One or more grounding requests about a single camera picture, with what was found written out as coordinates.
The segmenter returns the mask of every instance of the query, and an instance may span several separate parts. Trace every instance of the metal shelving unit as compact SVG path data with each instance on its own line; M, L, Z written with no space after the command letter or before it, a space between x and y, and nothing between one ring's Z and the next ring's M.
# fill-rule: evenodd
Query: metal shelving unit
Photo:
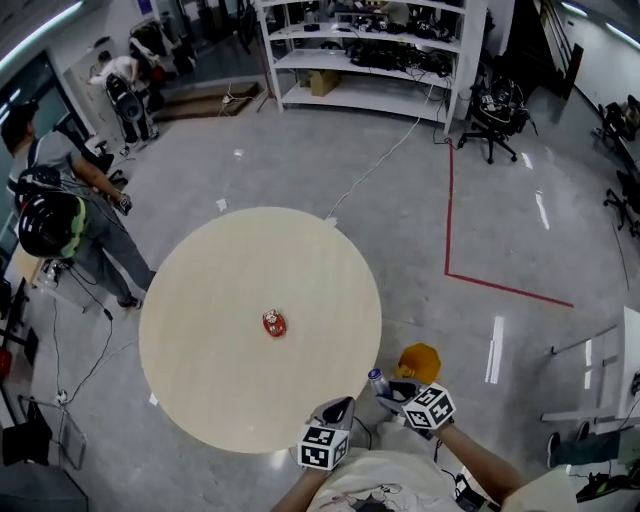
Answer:
M412 5L434 7L443 11L457 14L457 28L452 42L445 43L431 39L423 39L410 33L388 34L386 32L360 32L355 29L348 31L349 24L341 22L320 22L320 30L306 32L304 23L290 24L286 4L299 2L300 0L256 0L258 17L263 32L267 58L271 71L273 90L278 102L278 108L282 112L285 105L309 104L330 105L339 107L351 107L379 112L390 112L416 117L420 115L427 120L444 124L444 132L448 133L454 114L460 83L458 76L463 62L472 62L477 57L467 56L463 49L465 45L465 26L467 3L463 6L452 6L433 0L391 0ZM267 28L267 9L276 5L284 5L286 26L276 32L269 33ZM407 69L385 70L374 67L360 67L352 64L342 50L327 50L316 48L295 48L292 40L295 39L368 39L406 43L415 45L420 49L430 49L447 52L451 56L453 71L450 77L440 77L436 73L424 73L421 70ZM281 58L276 58L271 44L274 41L284 40L288 53ZM300 69L331 69L347 72L343 75L340 84L326 96L317 97L311 95L309 88L297 83L284 94L281 93L278 71ZM425 87L416 87L416 83Z

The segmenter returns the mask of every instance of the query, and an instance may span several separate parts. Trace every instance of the round table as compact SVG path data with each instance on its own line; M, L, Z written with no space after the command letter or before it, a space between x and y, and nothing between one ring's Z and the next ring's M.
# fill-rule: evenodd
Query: round table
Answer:
M277 309L273 338L262 315ZM357 397L380 345L376 283L362 255L317 217L285 208L230 213L162 264L142 310L149 385L182 429L225 450L293 446L311 412Z

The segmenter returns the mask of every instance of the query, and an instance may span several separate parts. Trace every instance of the red floor marking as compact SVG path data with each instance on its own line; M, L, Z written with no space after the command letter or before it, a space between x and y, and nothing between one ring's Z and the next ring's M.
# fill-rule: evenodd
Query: red floor marking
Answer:
M525 297L530 297L532 299L543 300L546 302L551 302L552 304L557 304L559 306L566 306L568 308L573 308L574 305L570 302L564 302L558 299L552 299L551 297L545 297L544 295L537 295L531 292L525 292L523 290L518 290L516 288L509 288L508 286L502 286L501 284L490 283L488 281L481 281L480 279L474 279L473 277L462 276L460 274L452 274L449 272L450 264L451 264L451 224L453 222L453 147L449 145L449 207L447 211L447 240L446 240L446 255L444 260L444 275L447 277L452 277L454 279L459 279L461 281L466 281L468 283L478 284L480 286L486 286L488 288L494 288L496 290L502 290L503 292L515 293L517 295L523 295Z

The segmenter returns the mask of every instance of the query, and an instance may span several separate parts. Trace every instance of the shelf board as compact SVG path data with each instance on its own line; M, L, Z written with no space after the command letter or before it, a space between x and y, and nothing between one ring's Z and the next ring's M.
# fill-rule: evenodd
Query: shelf board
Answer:
M449 83L447 83L447 80L440 78L437 73L426 73L421 76L423 72L420 70L413 70L412 72L415 78L412 78L408 72L403 73L402 71L396 70L356 66L355 64L351 64L349 57L344 54L343 50L298 49L285 55L275 63L274 67L276 69L335 69L336 71L350 71L353 73L399 78L410 82L431 84L445 89L450 89L453 82L453 78L450 78Z
M464 7L456 7L453 5L448 5L443 2L434 2L433 0L391 0L392 2L398 2L402 4L412 4L412 5L420 5L422 7L433 7L435 9L442 9L443 11L451 11L457 12L459 14L464 14ZM282 4L294 4L294 3L304 3L303 0L261 0L260 5L262 7L271 7L272 5L282 5Z
M430 101L406 82L362 76L343 76L340 84L323 97L312 96L311 89L296 84L283 98L283 103L329 105L390 112L445 123L446 101Z
M338 28L348 28L348 23L319 23L320 30L315 32L305 32L304 23L290 25L269 35L270 41L281 39L311 39L311 38L357 38L357 39L377 39L379 41L393 41L396 43L410 43L421 46L428 46L437 50L445 50L453 53L460 53L460 42L443 43L433 39L423 39L413 34L387 34L386 32L358 32L355 29L349 32L341 32Z

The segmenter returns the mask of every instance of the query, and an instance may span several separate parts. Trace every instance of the black shoe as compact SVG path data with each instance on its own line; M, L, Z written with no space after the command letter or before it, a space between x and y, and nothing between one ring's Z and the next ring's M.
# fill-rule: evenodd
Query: black shoe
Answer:
M118 301L118 306L123 309L140 309L142 307L142 301L140 299L136 299L133 295L131 295L124 302Z
M582 425L580 425L580 428L578 429L578 433L576 434L576 441L584 441L589 435L590 431L591 431L591 427L589 426L589 422L584 421Z
M547 469L551 469L551 454L556 451L556 448L560 445L560 434L554 432L549 437L547 442Z

